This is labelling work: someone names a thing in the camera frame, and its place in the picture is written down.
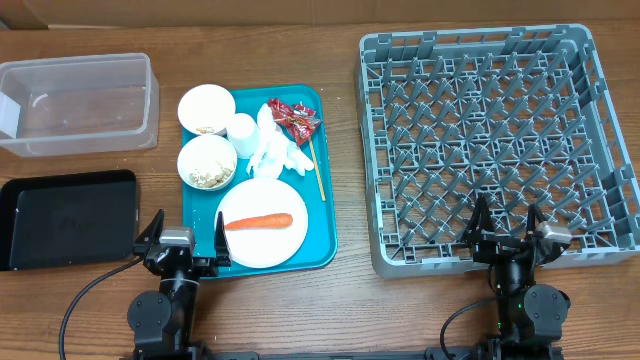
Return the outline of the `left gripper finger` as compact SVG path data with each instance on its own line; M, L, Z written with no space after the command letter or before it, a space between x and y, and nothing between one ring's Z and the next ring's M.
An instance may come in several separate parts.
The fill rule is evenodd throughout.
M217 213L217 217L216 217L214 249L216 252L216 257L215 257L216 265L218 267L230 267L232 261L230 257L227 237L225 234L224 217L221 211Z
M145 257L151 247L159 243L163 231L165 212L159 209L149 225L138 235L132 246L132 254Z

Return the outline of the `orange carrot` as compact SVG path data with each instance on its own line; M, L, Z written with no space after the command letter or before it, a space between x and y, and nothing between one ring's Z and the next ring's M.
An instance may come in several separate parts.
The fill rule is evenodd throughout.
M264 216L232 221L225 226L226 230L285 229L293 224L293 216L288 213L275 213Z

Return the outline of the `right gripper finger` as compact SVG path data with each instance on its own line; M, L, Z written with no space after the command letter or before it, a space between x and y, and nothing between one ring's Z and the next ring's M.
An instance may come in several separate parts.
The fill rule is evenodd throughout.
M536 204L528 206L525 239L532 240L543 237L543 230L547 225L547 218Z
M466 245L472 245L484 241L493 241L494 237L495 227L491 219L488 202L483 194L479 194L472 216L461 236L461 241Z

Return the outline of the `white bowl with food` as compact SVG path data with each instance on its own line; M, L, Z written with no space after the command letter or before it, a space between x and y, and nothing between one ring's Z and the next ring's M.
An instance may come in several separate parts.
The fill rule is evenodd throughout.
M232 164L232 175L223 183L213 188L197 188L191 184L189 174L203 164L219 161ZM234 178L238 163L238 155L233 145L218 135L202 135L189 140L179 152L177 170L181 180L188 186L205 191L216 191L226 187Z

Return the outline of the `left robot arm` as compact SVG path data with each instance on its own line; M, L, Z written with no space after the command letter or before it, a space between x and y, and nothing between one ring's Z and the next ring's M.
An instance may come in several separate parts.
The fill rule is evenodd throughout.
M135 240L132 253L160 278L159 289L138 295L127 320L134 332L134 359L212 359L212 351L192 340L200 279L216 277L231 265L223 217L216 216L213 257L195 254L194 230L164 228L164 212Z

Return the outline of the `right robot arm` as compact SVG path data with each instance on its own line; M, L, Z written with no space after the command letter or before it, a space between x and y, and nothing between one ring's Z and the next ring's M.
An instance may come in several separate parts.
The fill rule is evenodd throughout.
M553 344L562 337L571 301L563 291L538 284L535 269L559 258L571 240L569 229L547 220L537 205L528 207L523 237L499 234L486 198L478 197L462 241L474 262L488 266L499 333L478 344L472 359L562 357Z

